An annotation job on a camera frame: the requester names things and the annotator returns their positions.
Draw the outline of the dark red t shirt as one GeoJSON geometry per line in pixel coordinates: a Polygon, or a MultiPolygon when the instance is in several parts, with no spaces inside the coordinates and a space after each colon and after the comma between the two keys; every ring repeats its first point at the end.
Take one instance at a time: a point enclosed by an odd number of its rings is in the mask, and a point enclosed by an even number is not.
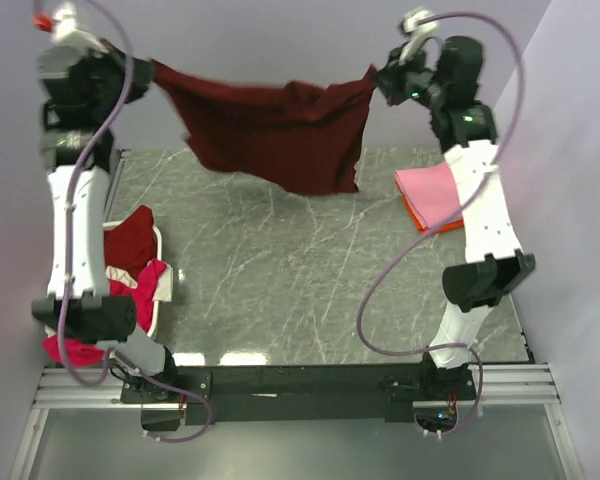
{"type": "Polygon", "coordinates": [[[248,174],[301,196],[354,194],[375,71],[327,87],[238,86],[137,59],[129,98],[159,87],[183,124],[184,141],[210,171],[248,174]]]}

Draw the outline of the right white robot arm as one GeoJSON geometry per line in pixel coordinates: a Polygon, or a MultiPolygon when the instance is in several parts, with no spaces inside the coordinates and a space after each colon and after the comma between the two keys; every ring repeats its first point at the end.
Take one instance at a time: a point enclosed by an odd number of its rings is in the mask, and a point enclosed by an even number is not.
{"type": "Polygon", "coordinates": [[[389,105],[414,100],[429,111],[462,211],[465,260],[443,271],[447,305],[434,349],[424,353],[419,366],[420,390],[440,399],[470,381],[469,346],[536,261],[524,253],[511,224],[495,160],[496,122],[491,108],[477,98],[482,44],[452,36],[443,42],[435,68],[427,68],[426,60],[423,43],[407,42],[390,52],[374,81],[389,105]]]}

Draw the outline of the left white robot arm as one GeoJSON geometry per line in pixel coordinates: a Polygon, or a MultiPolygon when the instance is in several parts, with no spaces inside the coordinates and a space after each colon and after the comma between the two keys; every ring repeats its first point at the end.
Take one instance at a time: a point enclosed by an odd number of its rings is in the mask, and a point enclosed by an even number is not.
{"type": "Polygon", "coordinates": [[[53,203],[53,262],[47,293],[31,311],[49,332],[43,348],[53,361],[71,368],[116,356],[131,369],[129,383],[166,402],[179,392],[180,378],[172,354],[146,332],[151,295],[165,266],[148,254],[140,285],[132,290],[108,278],[105,262],[110,126],[150,81],[148,67],[135,73],[135,64],[118,52],[70,46],[38,57],[48,93],[40,151],[53,203]]]}

